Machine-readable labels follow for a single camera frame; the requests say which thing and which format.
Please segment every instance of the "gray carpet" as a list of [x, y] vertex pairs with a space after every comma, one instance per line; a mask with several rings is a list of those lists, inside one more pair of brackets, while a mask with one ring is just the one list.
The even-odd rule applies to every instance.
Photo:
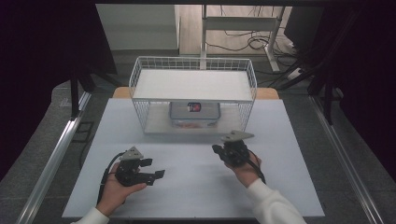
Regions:
[[[114, 78], [125, 85], [132, 71], [133, 64], [131, 62], [134, 62], [136, 54], [131, 54], [131, 52], [115, 52], [114, 54], [119, 70], [119, 75]], [[172, 53], [166, 52], [164, 55], [172, 55]], [[262, 61], [262, 58], [252, 58], [252, 61], [255, 69], [268, 71], [269, 65]], [[34, 223], [70, 222], [70, 220], [61, 219], [62, 212], [78, 178], [79, 163], [84, 161], [89, 151], [90, 140], [100, 122], [107, 99], [115, 90], [114, 86], [101, 78], [92, 77], [97, 88], [92, 93], [92, 98], [80, 125], [80, 132], [75, 135], [74, 142], [67, 149]], [[273, 80], [274, 76], [258, 73], [257, 79], [259, 83], [262, 82], [261, 86], [265, 87], [272, 81], [264, 81]], [[309, 101], [305, 90], [307, 83], [309, 80], [279, 93], [285, 103], [292, 128], [326, 215], [326, 217], [307, 217], [305, 220], [307, 223], [369, 223], [332, 145], [318, 121], [312, 103]], [[64, 98], [70, 99], [69, 91], [68, 83], [54, 89], [52, 103], [46, 116], [37, 127], [21, 156], [0, 183], [0, 223], [15, 223], [35, 186], [35, 182], [69, 120], [71, 108], [64, 103]], [[332, 105], [332, 118], [333, 127], [341, 137], [350, 158], [370, 190], [384, 222], [396, 224], [396, 212], [393, 209], [396, 205], [395, 183], [344, 117], [338, 102], [334, 102]], [[91, 134], [86, 132], [90, 127], [92, 127]], [[114, 220], [110, 223], [124, 222]]]

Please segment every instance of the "white sleeve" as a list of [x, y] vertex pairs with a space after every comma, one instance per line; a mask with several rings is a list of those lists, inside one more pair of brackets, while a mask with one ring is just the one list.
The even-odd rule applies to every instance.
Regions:
[[109, 218], [99, 212], [96, 208], [91, 208], [90, 212], [85, 215], [78, 222], [73, 222], [75, 224], [107, 224]]
[[253, 214], [261, 224], [305, 223], [291, 202], [260, 179], [247, 188], [247, 196], [253, 202]]

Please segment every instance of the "hand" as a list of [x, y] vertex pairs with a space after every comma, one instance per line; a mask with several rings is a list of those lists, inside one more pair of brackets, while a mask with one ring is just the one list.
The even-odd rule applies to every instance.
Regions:
[[[253, 155], [253, 153], [249, 152], [249, 158], [253, 163], [260, 167], [262, 160], [260, 158]], [[238, 178], [238, 180], [247, 188], [252, 184], [256, 179], [259, 178], [256, 171], [249, 165], [245, 163], [243, 166], [232, 167], [231, 165], [224, 162], [224, 164], [230, 168]]]
[[111, 169], [110, 174], [107, 176], [102, 199], [99, 204], [96, 205], [96, 209], [107, 217], [122, 205], [130, 194], [144, 189], [147, 186], [147, 184], [137, 184], [131, 187], [124, 187], [115, 177], [119, 165], [119, 163], [116, 163]]

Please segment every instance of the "white table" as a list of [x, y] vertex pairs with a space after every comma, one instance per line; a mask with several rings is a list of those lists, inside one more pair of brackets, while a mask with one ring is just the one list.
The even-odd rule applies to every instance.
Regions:
[[[289, 117], [281, 100], [257, 100], [245, 143], [262, 158], [267, 184], [278, 189], [304, 217], [324, 216]], [[121, 219], [251, 218], [244, 187], [212, 150], [218, 136], [144, 135], [131, 100], [110, 99], [63, 217], [83, 217], [95, 206], [103, 171], [131, 146], [150, 167], [165, 170], [153, 186], [130, 196], [112, 217]]]

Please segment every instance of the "wire basket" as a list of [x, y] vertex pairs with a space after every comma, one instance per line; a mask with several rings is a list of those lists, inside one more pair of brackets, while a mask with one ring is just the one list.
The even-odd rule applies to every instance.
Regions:
[[[257, 82], [249, 59], [138, 57], [129, 90], [144, 133], [229, 133], [246, 129]], [[217, 103], [221, 117], [210, 127], [176, 127], [174, 102]]]

